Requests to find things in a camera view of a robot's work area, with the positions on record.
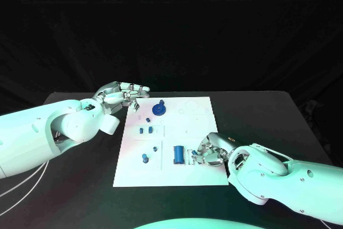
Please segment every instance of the cable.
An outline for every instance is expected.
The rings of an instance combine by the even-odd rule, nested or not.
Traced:
[[[44,166],[46,162],[40,165],[40,167],[37,168],[35,172],[25,178],[25,180],[17,184],[17,186],[14,186],[10,190],[7,190],[2,194],[0,194],[0,198],[7,194],[10,193],[34,175],[35,173],[38,172],[38,170],[41,169],[41,167]]]
[[[321,221],[321,220],[319,220]],[[322,221],[321,221],[322,222]],[[327,224],[322,222],[322,224],[327,226]],[[327,226],[328,229],[331,229],[328,226]]]
[[[0,214],[0,216],[23,201],[23,199],[25,198],[25,196],[30,194],[33,188],[35,187],[35,185],[37,185],[37,183],[38,183],[40,178],[43,177],[44,170],[43,170],[43,172],[41,172],[41,174],[40,174],[40,177],[38,177],[38,179],[37,179],[37,182],[35,182],[35,184],[33,185],[33,187],[31,187],[30,191],[27,192],[27,194],[25,194],[25,195],[23,196],[23,198],[17,201],[17,203]]]

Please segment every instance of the black curtain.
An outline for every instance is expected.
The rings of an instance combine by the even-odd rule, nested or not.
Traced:
[[[343,75],[341,0],[7,0],[0,114],[110,81],[154,92],[282,90]]]

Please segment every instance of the screw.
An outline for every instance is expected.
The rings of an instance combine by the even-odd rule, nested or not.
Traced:
[[[148,162],[146,154],[142,154],[141,157],[142,157],[142,162],[146,163]]]

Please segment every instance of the robotic arm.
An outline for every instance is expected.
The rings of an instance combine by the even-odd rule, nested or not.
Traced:
[[[148,98],[148,91],[148,87],[110,82],[90,99],[64,100],[0,116],[0,178],[38,166],[89,141],[97,130],[112,135],[119,120],[110,114],[122,106],[136,111],[135,98]]]
[[[286,160],[282,162],[270,153]],[[243,146],[214,132],[191,157],[213,167],[227,164],[227,181],[255,204],[275,199],[293,212],[343,225],[341,168],[293,160],[257,144]]]

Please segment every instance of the table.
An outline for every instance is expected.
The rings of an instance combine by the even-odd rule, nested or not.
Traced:
[[[208,96],[220,133],[231,133],[246,144],[257,143],[293,159],[331,165],[285,92],[154,92],[149,96]],[[92,93],[53,93],[44,104],[89,97]],[[121,120],[113,135],[99,131],[50,161],[30,195],[0,217],[0,228],[131,229],[174,218],[214,218],[270,229],[324,228],[317,219],[270,199],[263,206],[250,203],[231,185],[113,188],[126,109],[113,115]],[[33,171],[1,179],[0,192]],[[0,212],[25,194],[38,175],[0,199]]]

